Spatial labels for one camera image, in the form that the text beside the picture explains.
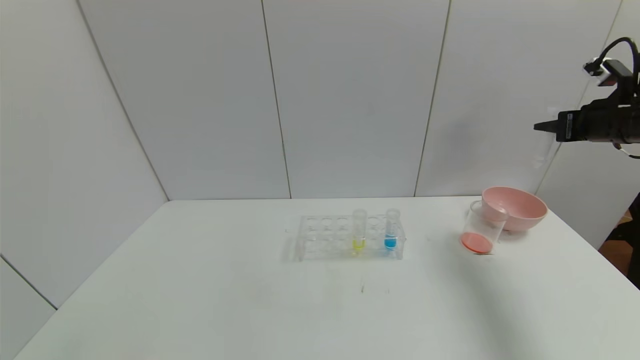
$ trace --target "panel seam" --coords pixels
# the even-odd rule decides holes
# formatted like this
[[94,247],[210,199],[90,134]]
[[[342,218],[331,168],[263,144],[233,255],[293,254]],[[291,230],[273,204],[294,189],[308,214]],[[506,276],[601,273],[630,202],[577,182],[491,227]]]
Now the panel seam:
[[9,265],[9,267],[16,273],[18,274],[18,276],[27,283],[27,285],[29,285],[29,287],[31,289],[33,289],[33,291],[35,291],[41,298],[43,298],[43,300],[45,300],[47,302],[47,304],[49,304],[51,307],[53,307],[55,310],[58,310],[58,307],[55,306],[49,299],[47,299],[46,296],[44,296],[43,293],[41,293],[38,289],[36,289],[36,287],[31,283],[31,281],[27,280],[26,277],[24,277],[24,275],[18,271],[18,269],[15,268],[15,266],[13,264],[11,264],[11,261],[8,261],[6,259],[6,257],[4,256],[4,254],[0,254],[0,259],[2,259],[7,265]]
[[86,30],[89,32],[89,36],[91,37],[91,41],[93,42],[93,47],[95,48],[95,52],[98,54],[98,58],[100,59],[100,63],[102,64],[102,68],[104,69],[105,74],[107,74],[107,78],[109,79],[109,83],[111,84],[111,88],[113,89],[113,92],[116,94],[116,98],[118,99],[118,103],[120,104],[120,107],[121,107],[122,111],[124,112],[124,116],[127,118],[127,122],[129,123],[129,128],[131,129],[131,132],[133,133],[133,135],[136,137],[136,141],[138,142],[138,145],[140,145],[140,149],[142,150],[142,153],[144,154],[145,159],[147,159],[147,163],[149,164],[149,167],[151,168],[151,171],[153,172],[154,176],[156,177],[156,181],[158,182],[158,185],[160,185],[160,189],[164,193],[164,198],[166,200],[171,200],[171,199],[169,199],[169,195],[167,195],[166,190],[164,189],[164,186],[162,185],[162,181],[160,181],[160,177],[158,176],[156,168],[154,168],[154,165],[151,163],[151,159],[149,159],[149,155],[147,154],[147,151],[145,150],[145,147],[142,146],[142,141],[140,141],[140,136],[138,136],[138,133],[136,132],[136,128],[133,127],[133,123],[131,122],[131,118],[129,117],[129,112],[127,112],[127,108],[125,108],[124,103],[122,102],[122,98],[120,97],[120,93],[118,93],[118,89],[116,88],[115,83],[113,82],[113,78],[111,77],[111,73],[109,73],[109,69],[107,68],[107,64],[106,64],[106,62],[104,62],[104,57],[102,56],[102,53],[100,52],[100,48],[98,47],[98,43],[95,41],[95,36],[93,35],[93,31],[91,30],[91,27],[89,26],[89,21],[86,18],[86,14],[84,13],[84,9],[83,9],[82,5],[80,4],[80,0],[76,0],[76,4],[78,5],[78,9],[80,10],[80,15],[82,16],[82,19],[84,21],[84,26],[86,27]]
[[433,112],[433,100],[436,97],[436,87],[438,86],[438,78],[440,77],[440,65],[442,64],[442,53],[444,51],[444,41],[447,37],[447,28],[449,27],[449,15],[451,14],[451,1],[447,7],[447,18],[444,21],[444,30],[442,31],[442,43],[440,44],[440,56],[438,57],[438,67],[436,68],[436,78],[433,82],[433,93],[431,93],[431,104],[429,105],[429,115],[427,116],[427,126],[424,130],[424,141],[422,142],[422,152],[420,153],[420,163],[418,164],[418,175],[415,178],[415,188],[413,189],[413,197],[418,193],[418,183],[420,181],[420,170],[422,169],[422,161],[424,159],[424,148],[427,145],[427,134],[429,133],[429,124],[431,123],[431,113]]
[[278,103],[278,92],[276,91],[276,76],[273,72],[273,60],[271,59],[271,44],[269,43],[269,32],[267,30],[267,15],[264,12],[264,0],[260,0],[262,5],[262,20],[264,21],[264,36],[267,40],[267,52],[269,53],[269,66],[271,67],[271,80],[273,81],[273,96],[276,101],[276,111],[278,113],[278,126],[280,126],[280,139],[282,140],[282,157],[284,159],[284,170],[287,176],[287,187],[289,188],[289,198],[293,199],[291,195],[291,180],[289,179],[289,167],[287,166],[287,152],[284,147],[284,134],[282,132],[282,121],[280,120],[280,104]]

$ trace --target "white table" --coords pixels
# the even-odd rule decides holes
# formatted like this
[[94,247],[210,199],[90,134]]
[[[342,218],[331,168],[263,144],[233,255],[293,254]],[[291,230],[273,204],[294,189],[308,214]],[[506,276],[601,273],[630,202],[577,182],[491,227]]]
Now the white table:
[[[169,202],[17,359],[640,359],[624,276],[553,213],[467,252],[475,199]],[[300,215],[391,207],[401,261],[288,258]]]

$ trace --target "test tube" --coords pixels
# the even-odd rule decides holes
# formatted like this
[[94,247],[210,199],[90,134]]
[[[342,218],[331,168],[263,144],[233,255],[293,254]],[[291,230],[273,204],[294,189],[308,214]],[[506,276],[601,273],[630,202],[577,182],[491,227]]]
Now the test tube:
[[400,211],[398,209],[387,210],[387,229],[385,231],[385,247],[395,249],[400,235]]
[[353,212],[353,248],[355,250],[364,249],[365,232],[367,229],[367,212],[357,209]]

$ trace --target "glass beaker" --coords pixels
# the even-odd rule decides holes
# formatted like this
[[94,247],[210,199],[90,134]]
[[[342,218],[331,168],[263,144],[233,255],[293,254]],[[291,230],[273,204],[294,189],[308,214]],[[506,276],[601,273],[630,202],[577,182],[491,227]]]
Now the glass beaker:
[[509,218],[506,209],[474,201],[469,206],[469,214],[460,242],[468,250],[477,254],[488,254],[498,240],[504,224]]

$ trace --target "white wall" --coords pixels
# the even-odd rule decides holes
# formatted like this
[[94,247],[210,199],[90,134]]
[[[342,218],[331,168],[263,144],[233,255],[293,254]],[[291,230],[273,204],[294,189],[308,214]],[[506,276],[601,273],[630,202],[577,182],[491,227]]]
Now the white wall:
[[413,196],[448,0],[269,0],[291,195]]
[[536,122],[574,107],[619,1],[451,1],[416,195],[534,192]]
[[[624,0],[606,44],[583,62],[600,55],[605,45],[619,37],[640,41],[640,2]],[[627,44],[609,51],[608,57],[622,61],[632,69]],[[612,87],[599,88],[590,83],[580,102],[609,96]],[[640,154],[640,145],[624,146]],[[601,246],[620,217],[640,192],[640,160],[633,160],[609,143],[566,143],[560,146],[538,196],[559,217],[596,249]]]
[[259,0],[81,0],[171,200],[288,198]]
[[2,251],[60,306],[166,199],[76,2],[3,0],[0,24]]
[[13,269],[0,261],[2,360],[12,360],[55,310]]

